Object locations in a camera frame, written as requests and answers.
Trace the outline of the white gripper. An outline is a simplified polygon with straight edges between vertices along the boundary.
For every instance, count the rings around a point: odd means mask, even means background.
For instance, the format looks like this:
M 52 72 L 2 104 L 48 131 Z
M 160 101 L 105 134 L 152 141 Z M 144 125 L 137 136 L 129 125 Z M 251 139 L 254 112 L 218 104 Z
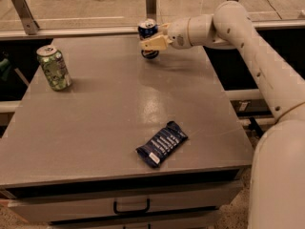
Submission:
M 176 49 L 188 49 L 191 46 L 188 26 L 189 18 L 180 18 L 172 23 L 158 25 L 160 30 L 167 30 L 167 35 L 157 34 L 151 37 L 141 37 L 140 47 L 144 51 L 165 51 L 169 45 Z

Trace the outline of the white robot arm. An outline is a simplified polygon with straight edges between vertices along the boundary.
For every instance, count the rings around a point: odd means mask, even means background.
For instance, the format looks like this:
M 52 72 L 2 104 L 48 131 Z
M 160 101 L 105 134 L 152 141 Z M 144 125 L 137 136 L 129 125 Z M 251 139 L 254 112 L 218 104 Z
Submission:
M 251 172 L 248 229 L 305 229 L 305 81 L 258 34 L 236 1 L 212 15 L 138 24 L 145 52 L 206 46 L 239 51 L 274 126 L 258 141 Z

